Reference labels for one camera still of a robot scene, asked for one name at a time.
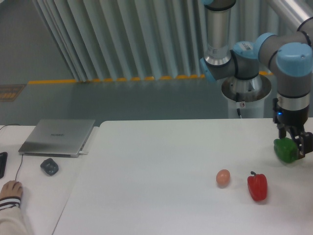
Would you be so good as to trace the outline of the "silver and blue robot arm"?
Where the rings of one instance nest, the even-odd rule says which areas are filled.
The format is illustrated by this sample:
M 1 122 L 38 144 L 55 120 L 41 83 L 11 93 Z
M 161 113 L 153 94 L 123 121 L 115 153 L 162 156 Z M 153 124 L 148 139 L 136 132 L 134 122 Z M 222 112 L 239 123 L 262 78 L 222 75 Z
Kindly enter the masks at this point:
M 223 94 L 237 106 L 262 99 L 270 91 L 258 74 L 264 65 L 277 79 L 273 122 L 279 137 L 276 156 L 291 163 L 313 150 L 313 135 L 304 129 L 308 119 L 313 75 L 313 11 L 302 0 L 271 0 L 271 8 L 294 30 L 292 35 L 264 33 L 255 42 L 229 48 L 230 10 L 233 0 L 204 0 L 207 10 L 207 51 L 200 60 L 209 81 L 224 80 Z

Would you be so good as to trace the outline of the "person's hand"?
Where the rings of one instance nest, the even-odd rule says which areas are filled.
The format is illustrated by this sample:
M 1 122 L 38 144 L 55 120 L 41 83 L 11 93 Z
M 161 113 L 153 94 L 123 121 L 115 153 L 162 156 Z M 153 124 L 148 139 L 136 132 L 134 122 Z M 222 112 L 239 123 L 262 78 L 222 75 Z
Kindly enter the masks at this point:
M 3 185 L 0 191 L 0 199 L 4 198 L 22 198 L 23 188 L 19 181 L 9 181 Z

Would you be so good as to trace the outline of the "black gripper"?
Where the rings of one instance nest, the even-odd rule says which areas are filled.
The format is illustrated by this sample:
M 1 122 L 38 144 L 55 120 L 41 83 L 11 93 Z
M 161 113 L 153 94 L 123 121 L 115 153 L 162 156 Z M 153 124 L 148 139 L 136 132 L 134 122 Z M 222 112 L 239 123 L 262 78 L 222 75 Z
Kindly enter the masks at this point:
M 308 119 L 309 107 L 300 110 L 287 110 L 280 106 L 280 99 L 273 99 L 273 122 L 277 125 L 279 139 L 286 137 L 287 132 L 294 138 L 297 146 L 297 158 L 302 159 L 313 151 L 313 134 L 304 131 Z

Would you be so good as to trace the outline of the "cream sleeve forearm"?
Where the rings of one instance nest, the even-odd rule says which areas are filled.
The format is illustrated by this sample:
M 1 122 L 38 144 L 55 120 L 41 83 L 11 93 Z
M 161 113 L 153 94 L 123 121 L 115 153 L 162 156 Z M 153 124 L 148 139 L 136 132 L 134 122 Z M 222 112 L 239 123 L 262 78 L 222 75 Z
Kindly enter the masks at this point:
M 0 234 L 29 235 L 20 209 L 21 198 L 4 197 L 0 200 Z

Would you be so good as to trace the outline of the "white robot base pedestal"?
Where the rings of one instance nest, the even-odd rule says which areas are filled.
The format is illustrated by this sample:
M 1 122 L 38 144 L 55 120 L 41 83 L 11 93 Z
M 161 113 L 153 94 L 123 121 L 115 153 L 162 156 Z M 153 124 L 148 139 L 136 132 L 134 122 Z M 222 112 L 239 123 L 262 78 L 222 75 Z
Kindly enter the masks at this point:
M 229 77 L 222 83 L 229 118 L 263 118 L 271 82 L 263 75 L 250 80 Z

